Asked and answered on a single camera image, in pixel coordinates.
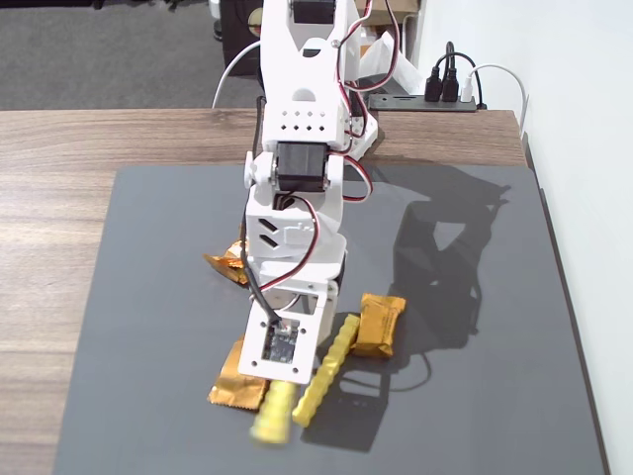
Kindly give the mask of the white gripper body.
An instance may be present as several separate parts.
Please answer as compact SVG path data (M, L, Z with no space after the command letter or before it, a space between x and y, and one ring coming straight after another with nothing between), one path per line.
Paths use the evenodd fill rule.
M340 293L345 237L342 185L332 182L321 193L278 192L269 183L254 184L245 208L247 258L253 285L272 289Z

